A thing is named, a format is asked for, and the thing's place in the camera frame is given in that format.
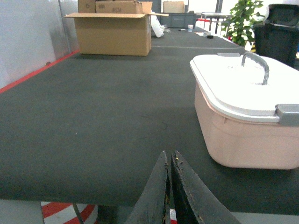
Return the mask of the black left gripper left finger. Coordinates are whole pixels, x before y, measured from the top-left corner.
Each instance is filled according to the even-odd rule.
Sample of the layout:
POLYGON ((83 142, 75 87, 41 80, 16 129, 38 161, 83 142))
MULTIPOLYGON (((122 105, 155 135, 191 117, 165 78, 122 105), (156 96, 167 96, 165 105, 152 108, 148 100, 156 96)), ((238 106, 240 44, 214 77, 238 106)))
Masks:
POLYGON ((127 224, 169 224, 170 180, 168 159, 162 151, 150 174, 146 186, 125 221, 127 224))

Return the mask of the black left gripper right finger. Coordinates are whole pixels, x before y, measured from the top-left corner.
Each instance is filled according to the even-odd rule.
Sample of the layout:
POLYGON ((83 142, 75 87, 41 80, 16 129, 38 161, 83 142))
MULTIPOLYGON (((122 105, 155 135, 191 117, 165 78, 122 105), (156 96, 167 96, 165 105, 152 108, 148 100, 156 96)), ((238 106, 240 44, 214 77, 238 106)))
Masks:
POLYGON ((178 151, 171 155, 171 183, 179 224, 240 223, 178 151))

